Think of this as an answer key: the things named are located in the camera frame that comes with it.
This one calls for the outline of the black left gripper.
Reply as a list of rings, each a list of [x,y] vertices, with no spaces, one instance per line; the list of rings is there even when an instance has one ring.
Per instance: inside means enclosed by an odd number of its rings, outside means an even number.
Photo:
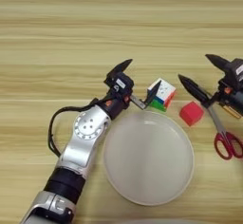
[[[127,59],[116,65],[106,78],[112,79],[119,72],[124,72],[131,64],[132,59]],[[161,81],[158,81],[151,90],[147,92],[147,97],[143,102],[133,94],[134,82],[132,80],[115,79],[108,84],[109,90],[103,98],[104,103],[101,103],[101,108],[110,117],[111,120],[116,119],[120,113],[129,107],[130,103],[134,103],[138,108],[145,109],[156,97]]]

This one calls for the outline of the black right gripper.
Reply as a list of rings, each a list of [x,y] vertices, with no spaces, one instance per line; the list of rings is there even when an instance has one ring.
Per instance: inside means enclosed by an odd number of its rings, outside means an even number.
[[[206,54],[206,58],[221,71],[228,71],[230,62],[226,59],[214,54]],[[183,75],[178,75],[178,78],[184,88],[204,107],[208,108],[214,103],[219,103],[235,111],[243,111],[243,81],[221,79],[216,93],[210,99],[207,93],[190,78]]]

